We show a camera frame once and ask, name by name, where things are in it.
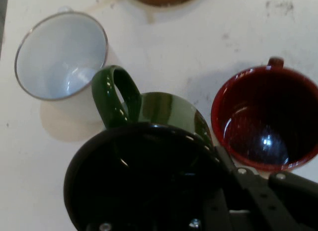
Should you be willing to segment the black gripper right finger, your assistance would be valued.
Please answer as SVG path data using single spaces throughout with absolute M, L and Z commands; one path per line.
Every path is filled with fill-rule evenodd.
M 235 231 L 316 231 L 318 185 L 287 171 L 268 179 L 251 168 L 236 167 L 221 146 L 215 161 L 222 169 L 225 200 Z

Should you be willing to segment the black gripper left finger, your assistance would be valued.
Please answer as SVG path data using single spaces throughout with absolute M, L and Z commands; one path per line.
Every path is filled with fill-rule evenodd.
M 87 231 L 231 231 L 224 194 L 216 190 L 165 191 L 143 202 L 111 206 L 86 225 Z

